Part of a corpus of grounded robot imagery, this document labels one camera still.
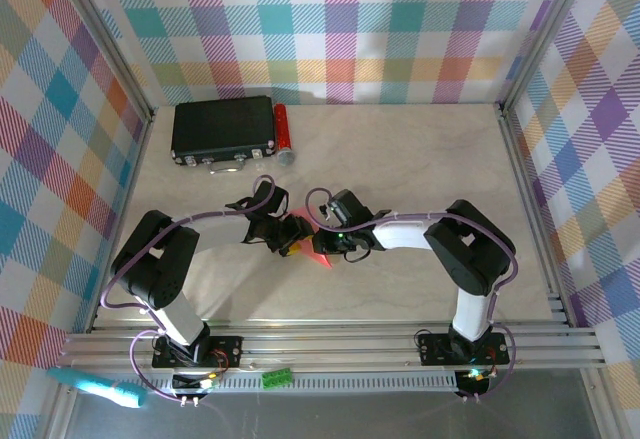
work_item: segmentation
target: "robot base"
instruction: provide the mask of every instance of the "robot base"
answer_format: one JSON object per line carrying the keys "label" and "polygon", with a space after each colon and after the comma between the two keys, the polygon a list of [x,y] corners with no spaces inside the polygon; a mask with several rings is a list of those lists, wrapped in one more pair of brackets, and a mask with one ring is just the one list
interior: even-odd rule
{"label": "robot base", "polygon": [[215,351],[222,351],[229,360],[228,367],[234,368],[240,366],[240,356],[242,355],[242,337],[241,336],[208,336],[206,338],[206,350],[210,351],[200,362],[194,364],[188,357],[181,353],[179,349],[169,343],[165,336],[161,336],[156,340],[154,345],[153,360],[151,367],[154,369],[173,369],[176,367],[220,367],[219,355]]}
{"label": "robot base", "polygon": [[454,352],[449,334],[419,334],[416,343],[423,366],[500,366],[509,364],[509,352],[504,334],[492,332],[470,357]]}

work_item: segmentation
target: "black mounting plate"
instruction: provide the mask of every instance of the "black mounting plate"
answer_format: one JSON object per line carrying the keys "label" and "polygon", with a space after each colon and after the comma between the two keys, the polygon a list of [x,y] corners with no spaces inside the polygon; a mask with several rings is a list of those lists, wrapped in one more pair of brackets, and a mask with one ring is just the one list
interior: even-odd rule
{"label": "black mounting plate", "polygon": [[[242,355],[241,336],[210,336],[209,349],[224,351],[229,358],[229,368],[240,366],[240,356]],[[190,362],[182,361],[167,344],[167,339],[160,336],[154,345],[153,359],[151,367],[154,369],[172,369],[174,367],[194,367]],[[219,368],[218,356],[211,354],[207,356],[197,367]]]}
{"label": "black mounting plate", "polygon": [[420,351],[420,363],[423,366],[492,366],[494,360],[489,354],[495,351],[497,366],[509,364],[509,352],[504,334],[492,332],[471,361],[455,357],[451,352],[449,334],[419,334],[416,337]]}

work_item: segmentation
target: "gray floor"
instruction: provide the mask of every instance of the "gray floor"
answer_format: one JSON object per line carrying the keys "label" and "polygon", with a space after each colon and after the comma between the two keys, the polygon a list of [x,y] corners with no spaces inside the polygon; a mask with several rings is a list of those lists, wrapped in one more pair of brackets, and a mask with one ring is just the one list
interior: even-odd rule
{"label": "gray floor", "polygon": [[449,393],[220,394],[215,407],[152,397],[125,409],[79,396],[68,438],[597,438],[578,371],[520,371],[480,404]]}

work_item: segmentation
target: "blue object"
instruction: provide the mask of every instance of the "blue object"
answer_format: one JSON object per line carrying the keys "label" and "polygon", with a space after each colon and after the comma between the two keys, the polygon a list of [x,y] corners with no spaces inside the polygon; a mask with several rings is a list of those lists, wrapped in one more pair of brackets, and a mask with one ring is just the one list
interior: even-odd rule
{"label": "blue object", "polygon": [[147,398],[147,390],[144,387],[105,379],[75,369],[54,367],[49,369],[47,374],[62,384],[104,397],[124,407],[138,408]]}

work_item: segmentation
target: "metal frame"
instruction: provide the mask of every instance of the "metal frame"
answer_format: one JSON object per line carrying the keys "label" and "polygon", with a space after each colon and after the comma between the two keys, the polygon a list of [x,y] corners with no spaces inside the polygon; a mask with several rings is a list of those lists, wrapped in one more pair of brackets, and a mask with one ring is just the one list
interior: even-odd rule
{"label": "metal frame", "polygon": [[518,148],[518,141],[516,139],[513,126],[509,120],[508,115],[504,114],[498,105],[496,108],[496,117],[498,119],[498,125],[502,138],[504,139],[505,147],[507,148],[507,155],[511,163],[513,175],[516,179],[516,185],[520,192],[520,198],[522,199],[522,205],[524,212],[527,216],[529,226],[531,228],[531,235],[533,242],[538,252],[538,259],[540,261],[540,267],[544,274],[544,279],[547,283],[549,293],[558,294],[561,301],[565,305],[565,311],[567,313],[567,319],[572,326],[577,325],[577,319],[571,307],[566,307],[569,303],[568,294],[564,287],[563,282],[560,280],[560,271],[555,261],[553,254],[553,248],[549,242],[549,237],[546,233],[540,209],[536,203],[535,195],[531,182],[527,177],[527,169],[524,162],[522,152]]}
{"label": "metal frame", "polygon": [[[133,166],[133,174],[131,174],[131,178],[129,179],[128,187],[126,188],[126,194],[124,197],[124,201],[122,203],[122,210],[118,217],[124,217],[127,214],[127,210],[129,208],[129,203],[131,202],[131,197],[133,196],[133,190],[135,189],[135,183],[138,180],[138,176],[140,175],[140,169],[142,169],[142,162],[144,160],[144,154],[147,150],[147,146],[149,144],[149,138],[151,137],[151,130],[153,129],[153,122],[145,122],[142,126],[142,132],[140,133],[141,143],[140,150],[138,152],[138,157],[136,157],[136,162]],[[118,244],[120,241],[120,237],[122,236],[122,229],[124,228],[124,221],[118,221],[116,225],[115,234],[113,235],[113,242],[111,243],[111,247],[109,249],[109,257],[107,262],[105,263],[105,269],[102,271],[102,276],[100,280],[100,287],[97,291],[102,291],[104,287],[107,285],[110,279],[110,270],[109,265],[116,258],[118,253]],[[94,297],[91,298],[91,302],[89,303],[89,314],[87,315],[87,320],[84,324],[84,330],[88,334],[93,330],[93,323],[98,315],[98,307],[100,307],[100,293],[94,294]]]}
{"label": "metal frame", "polygon": [[151,116],[153,115],[153,106],[147,100],[142,88],[138,84],[138,80],[120,52],[120,48],[102,19],[102,14],[96,9],[92,0],[71,1],[76,6],[93,40],[102,50],[104,58],[113,70],[114,75],[131,99],[131,103],[136,108],[136,112],[140,117],[144,117],[146,122],[150,122]]}
{"label": "metal frame", "polygon": [[525,41],[527,34],[530,32],[531,24],[538,15],[543,2],[544,0],[529,0],[527,3],[527,7],[520,18],[520,23],[516,30],[513,31],[512,39],[502,53],[503,59],[491,85],[490,92],[486,96],[486,102],[491,103],[499,100],[500,91],[502,91],[504,87],[511,66],[518,57],[518,51],[522,47],[522,43]]}
{"label": "metal frame", "polygon": [[538,32],[531,51],[525,58],[520,72],[509,88],[504,100],[504,110],[509,111],[518,101],[525,88],[531,81],[533,74],[542,62],[549,45],[560,30],[569,9],[575,0],[554,0],[547,13],[547,20]]}
{"label": "metal frame", "polygon": [[142,45],[138,40],[131,22],[129,22],[127,13],[120,3],[120,0],[104,0],[104,2],[109,9],[109,12],[111,12],[111,16],[116,22],[118,29],[120,29],[129,53],[140,67],[142,74],[145,76],[149,99],[153,101],[155,106],[168,105],[169,102],[167,101],[162,86],[160,85],[160,82],[158,82],[156,74],[153,72],[149,58],[142,49]]}
{"label": "metal frame", "polygon": [[[550,20],[540,30],[531,53],[525,59],[521,72],[507,93],[504,111],[509,111],[524,92],[573,1],[555,0],[552,4],[548,16]],[[73,0],[73,2],[114,69],[116,77],[134,99],[137,110],[150,122],[151,105],[127,66],[115,40],[111,37],[101,14],[95,9],[91,0]],[[575,314],[570,308],[566,290],[560,280],[559,270],[545,234],[544,224],[526,175],[524,159],[517,147],[508,112],[503,114],[496,109],[496,115],[522,197],[525,214],[531,226],[552,310],[552,319],[549,321],[508,324],[514,333],[518,348],[515,367],[517,369],[580,369],[603,437],[630,437],[631,432],[624,414],[619,407],[616,407],[617,399],[612,392],[608,372],[604,367],[605,360],[595,332],[591,328],[571,327],[576,325]],[[126,212],[144,157],[151,129],[148,126],[149,124],[145,126],[143,132],[143,142],[124,201],[123,213]],[[121,228],[122,225],[119,224],[116,230],[116,241],[110,251],[110,261],[115,254]],[[92,314],[87,323],[87,332],[92,333],[71,335],[63,348],[60,365],[80,367],[89,372],[114,376],[121,380],[135,380],[128,358],[130,340],[138,331],[152,324],[141,318],[140,321],[98,321],[94,325],[97,305],[98,301],[95,298]],[[309,382],[305,382],[307,379],[315,381],[316,378],[322,378],[324,381],[338,377],[336,374],[344,379],[345,377],[367,377],[367,374],[375,372],[377,377],[389,378],[386,386],[384,382],[382,384],[382,389],[386,387],[386,390],[392,390],[390,389],[392,378],[400,378],[398,379],[399,387],[404,388],[416,384],[411,381],[423,380],[434,384],[433,381],[444,380],[444,389],[451,390],[447,380],[442,378],[448,377],[447,374],[450,372],[447,371],[453,368],[421,366],[418,351],[413,343],[414,334],[419,329],[428,328],[432,332],[445,332],[447,323],[250,321],[241,324],[212,323],[210,326],[217,333],[242,335],[245,338],[240,370],[229,373],[229,376],[225,377],[225,381],[228,380],[231,384],[227,390],[253,390],[257,375],[276,367],[293,367],[296,375],[302,378],[300,384],[308,384]],[[141,369],[158,387],[168,387],[173,371],[152,370],[150,364],[152,354],[150,338],[141,340],[136,350],[136,358]],[[205,372],[194,368],[189,368],[188,371],[190,373]],[[350,384],[355,383],[347,381],[338,384],[338,389],[349,389],[352,387]],[[45,414],[47,419],[41,421],[39,437],[66,435],[76,395],[75,390],[72,391],[63,386],[51,387],[45,401],[48,405],[45,409],[48,409],[50,414]]]}
{"label": "metal frame", "polygon": [[[591,328],[572,328],[559,321],[510,323],[516,345],[516,368],[598,368],[604,357]],[[59,365],[99,374],[130,373],[131,339],[146,326],[76,334],[65,343]],[[245,322],[211,324],[216,334],[244,337],[240,372],[254,373],[291,367],[296,373],[420,372],[460,370],[460,366],[421,366],[414,334],[427,328],[446,333],[448,323],[420,322]],[[152,337],[136,347],[136,362],[150,374]],[[208,372],[175,368],[164,374]]]}

